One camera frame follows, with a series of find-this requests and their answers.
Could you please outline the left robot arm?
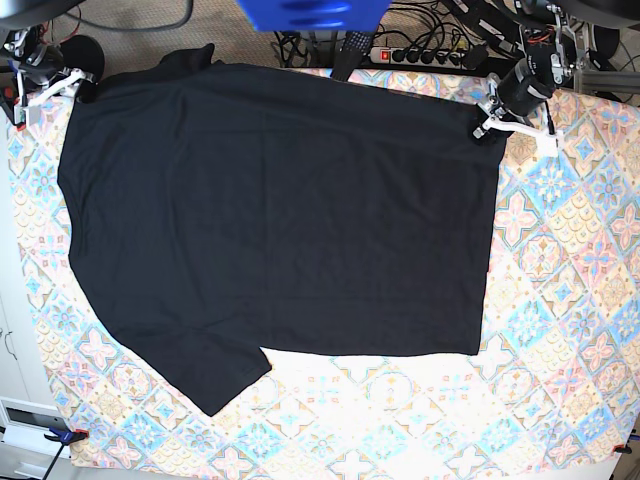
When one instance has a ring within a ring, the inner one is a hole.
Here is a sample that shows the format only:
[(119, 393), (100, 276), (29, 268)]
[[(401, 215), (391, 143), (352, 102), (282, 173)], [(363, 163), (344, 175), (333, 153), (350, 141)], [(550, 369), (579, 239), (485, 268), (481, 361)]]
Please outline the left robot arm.
[(479, 144), (512, 133), (532, 138), (544, 156), (554, 156), (565, 132), (552, 118), (553, 94), (582, 66), (569, 14), (553, 1), (448, 1), (452, 16), (478, 35), (484, 46), (514, 62), (507, 73), (490, 73), (476, 102), (471, 129)]

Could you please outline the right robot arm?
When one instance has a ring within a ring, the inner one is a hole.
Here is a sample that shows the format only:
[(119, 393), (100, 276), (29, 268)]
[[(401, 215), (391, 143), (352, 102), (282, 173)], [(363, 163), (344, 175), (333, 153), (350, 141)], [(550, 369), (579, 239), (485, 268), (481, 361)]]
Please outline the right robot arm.
[(22, 130), (39, 121), (40, 110), (55, 96), (88, 95), (102, 79), (105, 57), (92, 37), (72, 32), (60, 42), (46, 40), (49, 26), (1, 30), (1, 111)]

